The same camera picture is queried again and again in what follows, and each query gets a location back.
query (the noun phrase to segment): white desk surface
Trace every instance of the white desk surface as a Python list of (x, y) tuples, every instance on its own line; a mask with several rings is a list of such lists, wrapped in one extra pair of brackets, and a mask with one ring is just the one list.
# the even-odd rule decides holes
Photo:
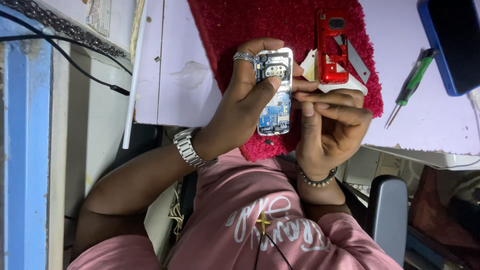
[[(375, 118), (364, 144), (381, 147), (480, 155), (480, 134), (467, 95), (449, 97), (437, 65), (423, 80), (388, 130), (385, 124), (395, 99), (422, 48), (429, 48), (417, 12), (417, 0), (360, 0), (367, 34), (373, 43), (376, 70), (382, 84), (384, 114)], [(475, 0), (480, 12), (480, 0)], [(205, 126), (221, 94), (211, 72), (194, 90), (183, 90), (170, 73), (188, 61), (209, 65), (186, 0), (150, 1), (144, 53), (137, 89), (135, 120), (139, 123)], [(154, 58), (161, 52), (161, 61)]]

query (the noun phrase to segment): red carpet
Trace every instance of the red carpet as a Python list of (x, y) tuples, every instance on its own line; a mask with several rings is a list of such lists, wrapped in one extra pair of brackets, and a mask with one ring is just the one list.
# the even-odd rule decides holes
[[(374, 117), (383, 113), (381, 86), (373, 61), (373, 46), (365, 32), (364, 14), (357, 0), (188, 0), (193, 18), (200, 32), (207, 57), (220, 90), (225, 92), (232, 75), (237, 47), (257, 37), (273, 37), (285, 41), (285, 47), (293, 50), (295, 61), (302, 62), (309, 50), (316, 48), (315, 15), (320, 8), (344, 8), (348, 10), (347, 34), (369, 70), (368, 95), (364, 107)], [(337, 50), (333, 38), (329, 50)], [(347, 71), (359, 81), (351, 65)], [(255, 161), (288, 153), (300, 141), (300, 113), (292, 112), (290, 132), (282, 136), (269, 136), (275, 145), (264, 143), (266, 137), (255, 132), (240, 147), (246, 160)]]

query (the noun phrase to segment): red phone frame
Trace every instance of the red phone frame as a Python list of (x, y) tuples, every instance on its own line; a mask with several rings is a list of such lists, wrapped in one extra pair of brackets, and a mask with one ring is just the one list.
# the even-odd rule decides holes
[[(332, 18), (342, 18), (345, 25), (342, 29), (331, 29), (329, 21)], [(344, 68), (348, 66), (347, 49), (347, 11), (343, 9), (323, 9), (317, 13), (317, 40), (318, 40), (318, 80), (321, 84), (344, 84), (348, 82), (348, 72), (337, 72), (336, 64), (343, 62)], [(343, 36), (344, 45), (340, 45), (340, 54), (327, 54), (326, 39), (329, 37)]]

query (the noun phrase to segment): silver wristwatch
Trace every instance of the silver wristwatch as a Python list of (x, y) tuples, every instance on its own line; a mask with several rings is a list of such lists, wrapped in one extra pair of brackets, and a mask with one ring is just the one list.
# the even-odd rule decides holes
[(202, 127), (189, 128), (177, 133), (175, 138), (173, 138), (173, 144), (177, 146), (182, 158), (195, 168), (210, 167), (218, 161), (218, 158), (212, 161), (203, 160), (193, 149), (190, 139), (193, 138), (193, 136), (201, 129)]

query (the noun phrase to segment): white pipe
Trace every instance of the white pipe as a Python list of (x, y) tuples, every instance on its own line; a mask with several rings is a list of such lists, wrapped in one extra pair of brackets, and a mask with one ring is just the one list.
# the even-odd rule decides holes
[(125, 132), (123, 133), (123, 149), (128, 149), (130, 145), (130, 132), (132, 131), (133, 110), (135, 109), (135, 99), (137, 95), (137, 82), (140, 64), (142, 63), (142, 48), (144, 46), (145, 24), (147, 20), (148, 0), (145, 0), (138, 27), (137, 46), (135, 47), (135, 61), (133, 63), (132, 85), (130, 86), (130, 95), (128, 100), (127, 122), (125, 123)]

